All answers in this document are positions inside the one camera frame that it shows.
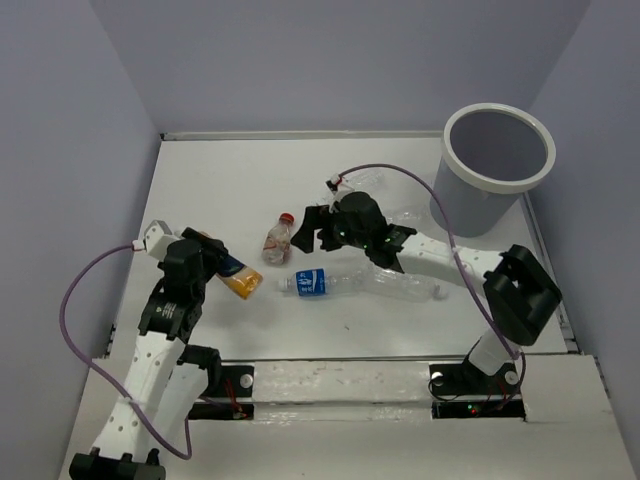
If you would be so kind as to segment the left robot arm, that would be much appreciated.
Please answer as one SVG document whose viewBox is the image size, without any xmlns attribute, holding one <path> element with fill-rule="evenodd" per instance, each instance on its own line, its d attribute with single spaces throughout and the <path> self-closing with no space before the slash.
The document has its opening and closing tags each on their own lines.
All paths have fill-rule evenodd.
<svg viewBox="0 0 640 480">
<path fill-rule="evenodd" d="M 141 314 L 123 382 L 82 352 L 76 355 L 118 392 L 91 450 L 74 455 L 73 479 L 163 479 L 164 456 L 193 455 L 188 414 L 221 383 L 218 350 L 190 344 L 202 315 L 206 285 L 226 257 L 224 244 L 190 228 L 174 233 L 153 221 L 131 246 L 162 272 Z"/>
</svg>

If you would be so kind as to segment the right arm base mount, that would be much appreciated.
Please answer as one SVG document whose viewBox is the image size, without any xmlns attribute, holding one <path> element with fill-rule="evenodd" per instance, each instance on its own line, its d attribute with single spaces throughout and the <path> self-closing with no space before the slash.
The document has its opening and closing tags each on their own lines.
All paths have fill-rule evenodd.
<svg viewBox="0 0 640 480">
<path fill-rule="evenodd" d="M 526 417 L 520 393 L 520 375 L 513 363 L 494 375 L 467 369 L 462 363 L 429 366 L 427 387 L 434 420 Z"/>
</svg>

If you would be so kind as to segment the orange juice bottle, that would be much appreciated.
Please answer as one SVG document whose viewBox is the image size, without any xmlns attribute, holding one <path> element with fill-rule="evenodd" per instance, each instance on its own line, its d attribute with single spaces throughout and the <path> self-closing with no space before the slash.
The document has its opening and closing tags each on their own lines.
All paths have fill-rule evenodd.
<svg viewBox="0 0 640 480">
<path fill-rule="evenodd" d="M 263 276 L 231 255 L 222 241 L 202 231 L 199 234 L 207 240 L 215 257 L 214 276 L 239 298 L 247 300 L 261 285 Z"/>
</svg>

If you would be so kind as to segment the small red cap bottle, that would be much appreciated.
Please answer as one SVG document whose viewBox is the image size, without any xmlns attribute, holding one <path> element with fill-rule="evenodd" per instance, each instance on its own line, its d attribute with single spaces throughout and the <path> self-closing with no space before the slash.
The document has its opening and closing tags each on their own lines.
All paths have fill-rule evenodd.
<svg viewBox="0 0 640 480">
<path fill-rule="evenodd" d="M 288 261 L 291 248 L 291 230 L 294 222 L 294 216 L 284 212 L 280 214 L 277 223 L 269 230 L 261 254 L 266 264 L 281 266 Z"/>
</svg>

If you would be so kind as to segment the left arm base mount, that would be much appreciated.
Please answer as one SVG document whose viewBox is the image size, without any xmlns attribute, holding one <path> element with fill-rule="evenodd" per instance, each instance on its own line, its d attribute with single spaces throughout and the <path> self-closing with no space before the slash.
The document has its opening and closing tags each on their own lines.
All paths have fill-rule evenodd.
<svg viewBox="0 0 640 480">
<path fill-rule="evenodd" d="M 248 364 L 222 365 L 220 378 L 211 380 L 192 406 L 191 421 L 248 421 L 254 418 L 254 367 Z"/>
</svg>

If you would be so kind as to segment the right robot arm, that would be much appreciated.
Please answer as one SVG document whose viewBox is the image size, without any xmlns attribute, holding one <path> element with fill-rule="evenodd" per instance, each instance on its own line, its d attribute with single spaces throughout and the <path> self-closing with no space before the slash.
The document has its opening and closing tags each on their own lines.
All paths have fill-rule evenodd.
<svg viewBox="0 0 640 480">
<path fill-rule="evenodd" d="M 467 288 L 489 317 L 488 330 L 460 368 L 462 384 L 473 392 L 486 390 L 522 348 L 536 343 L 562 300 L 559 287 L 526 247 L 497 252 L 436 240 L 388 222 L 377 202 L 360 191 L 330 205 L 307 207 L 291 243 L 306 254 L 353 247 L 382 269 Z"/>
</svg>

